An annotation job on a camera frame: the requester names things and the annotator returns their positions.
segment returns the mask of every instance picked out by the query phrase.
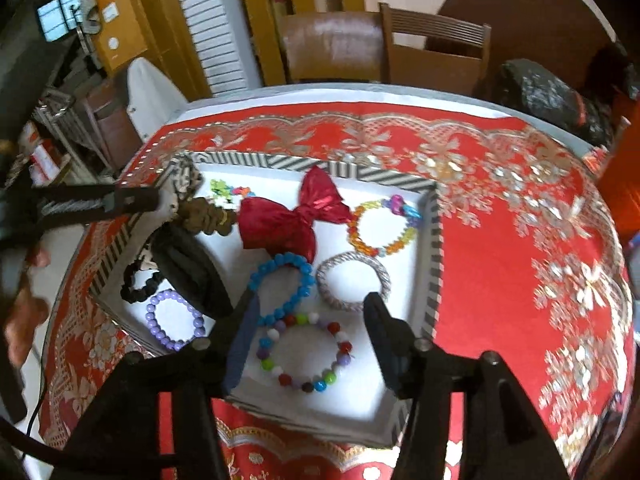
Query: silver bracelet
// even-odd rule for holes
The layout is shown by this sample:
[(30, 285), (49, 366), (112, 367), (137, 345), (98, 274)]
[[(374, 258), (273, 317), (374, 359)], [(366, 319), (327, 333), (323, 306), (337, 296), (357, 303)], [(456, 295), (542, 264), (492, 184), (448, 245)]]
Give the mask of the silver bracelet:
[(386, 272), (385, 266), (380, 263), (379, 260), (367, 256), (366, 254), (357, 253), (351, 251), (347, 253), (337, 254), (322, 262), (318, 270), (316, 270), (316, 283), (318, 284), (318, 292), (320, 297), (331, 307), (336, 310), (349, 310), (351, 312), (362, 312), (361, 301), (341, 301), (338, 300), (329, 290), (329, 285), (326, 282), (326, 274), (330, 269), (335, 266), (343, 264), (344, 262), (361, 262), (363, 264), (372, 267), (376, 271), (376, 275), (382, 285), (380, 296), (383, 300), (388, 300), (389, 293), (391, 292), (391, 278), (389, 273)]

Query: brown scrunchie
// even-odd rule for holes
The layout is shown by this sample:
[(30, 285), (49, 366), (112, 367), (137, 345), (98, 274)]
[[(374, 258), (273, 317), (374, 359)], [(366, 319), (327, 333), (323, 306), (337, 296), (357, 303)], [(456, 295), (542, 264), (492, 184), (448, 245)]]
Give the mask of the brown scrunchie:
[(217, 207), (199, 197), (180, 202), (175, 222), (192, 234), (202, 231), (206, 235), (218, 232), (221, 236), (227, 236), (238, 222), (238, 215), (233, 210)]

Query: human hand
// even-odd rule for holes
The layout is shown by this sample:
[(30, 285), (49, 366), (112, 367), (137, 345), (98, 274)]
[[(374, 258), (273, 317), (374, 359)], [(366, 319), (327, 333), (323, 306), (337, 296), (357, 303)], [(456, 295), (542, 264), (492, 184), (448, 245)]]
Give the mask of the human hand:
[[(47, 251), (37, 248), (28, 258), (33, 267), (46, 267), (50, 263)], [(29, 277), (23, 276), (20, 291), (4, 326), (4, 338), (8, 345), (9, 361), (21, 368), (33, 345), (36, 328), (49, 317), (49, 306), (43, 298), (34, 298)]]

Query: orange and yellow beaded bracelet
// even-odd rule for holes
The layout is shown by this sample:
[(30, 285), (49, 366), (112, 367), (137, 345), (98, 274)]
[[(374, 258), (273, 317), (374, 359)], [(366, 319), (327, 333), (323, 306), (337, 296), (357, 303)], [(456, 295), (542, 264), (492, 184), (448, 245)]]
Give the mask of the orange and yellow beaded bracelet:
[[(362, 241), (358, 232), (358, 223), (363, 213), (369, 209), (388, 208), (393, 214), (404, 216), (406, 218), (406, 227), (402, 234), (390, 244), (384, 247), (371, 247)], [(390, 199), (371, 200), (360, 204), (353, 212), (353, 218), (347, 224), (349, 233), (349, 243), (359, 253), (367, 256), (387, 256), (402, 250), (407, 244), (414, 240), (418, 233), (420, 225), (420, 213), (413, 207), (404, 203), (404, 199), (400, 195), (393, 195)]]

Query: window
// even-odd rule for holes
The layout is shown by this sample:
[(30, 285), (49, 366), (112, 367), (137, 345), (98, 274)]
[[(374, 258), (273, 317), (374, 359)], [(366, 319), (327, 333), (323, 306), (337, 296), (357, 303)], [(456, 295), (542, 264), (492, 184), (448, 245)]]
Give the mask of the window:
[(56, 41), (75, 30), (81, 19), (79, 7), (80, 0), (50, 0), (39, 6), (38, 20), (45, 39)]

